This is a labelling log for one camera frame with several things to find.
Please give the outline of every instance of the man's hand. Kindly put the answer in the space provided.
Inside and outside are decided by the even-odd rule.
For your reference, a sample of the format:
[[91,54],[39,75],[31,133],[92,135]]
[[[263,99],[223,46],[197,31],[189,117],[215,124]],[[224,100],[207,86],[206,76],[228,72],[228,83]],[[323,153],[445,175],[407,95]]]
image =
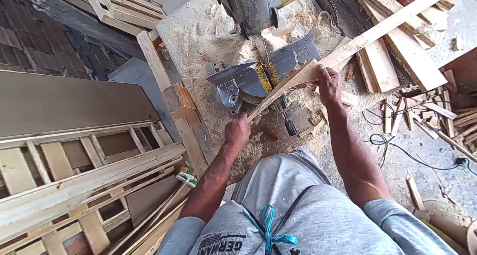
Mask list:
[[247,114],[242,113],[239,118],[233,119],[225,126],[224,144],[230,144],[234,148],[240,150],[250,137],[250,127],[253,121],[247,123]]
[[318,68],[319,82],[313,84],[319,86],[319,97],[326,107],[341,105],[341,75],[331,68],[320,64]]

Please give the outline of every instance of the person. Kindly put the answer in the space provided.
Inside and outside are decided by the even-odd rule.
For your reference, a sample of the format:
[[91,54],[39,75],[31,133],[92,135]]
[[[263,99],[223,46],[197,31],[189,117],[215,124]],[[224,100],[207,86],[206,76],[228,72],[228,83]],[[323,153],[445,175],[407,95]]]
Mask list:
[[261,159],[220,206],[232,162],[248,141],[242,114],[190,194],[158,254],[456,254],[393,200],[341,103],[341,76],[320,65],[331,146],[349,196],[333,188],[305,148]]

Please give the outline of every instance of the saw blade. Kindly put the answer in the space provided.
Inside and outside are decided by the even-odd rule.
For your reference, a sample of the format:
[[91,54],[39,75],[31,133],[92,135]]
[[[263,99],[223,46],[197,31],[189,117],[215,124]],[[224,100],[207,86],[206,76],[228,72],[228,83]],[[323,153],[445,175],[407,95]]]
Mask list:
[[336,5],[332,0],[315,0],[319,7],[331,16],[331,19],[334,21],[335,25],[338,27],[338,10]]

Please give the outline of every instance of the forearm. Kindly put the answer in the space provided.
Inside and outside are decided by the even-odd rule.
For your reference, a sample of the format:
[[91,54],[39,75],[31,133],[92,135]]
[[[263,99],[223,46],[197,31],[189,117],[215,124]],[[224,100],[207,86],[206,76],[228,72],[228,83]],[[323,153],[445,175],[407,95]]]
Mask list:
[[333,155],[350,199],[360,207],[369,200],[392,199],[377,162],[356,136],[341,103],[328,109]]
[[179,218],[194,216],[208,223],[225,194],[230,177],[232,163],[240,152],[240,148],[224,143],[214,161],[210,164],[202,179],[189,196]]

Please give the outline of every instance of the brick wall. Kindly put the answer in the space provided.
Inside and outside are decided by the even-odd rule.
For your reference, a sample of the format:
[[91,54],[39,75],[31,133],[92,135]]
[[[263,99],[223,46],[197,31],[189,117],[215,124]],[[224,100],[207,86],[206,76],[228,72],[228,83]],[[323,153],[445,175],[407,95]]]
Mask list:
[[80,49],[72,32],[28,0],[0,0],[0,69],[107,80],[126,62],[102,43]]

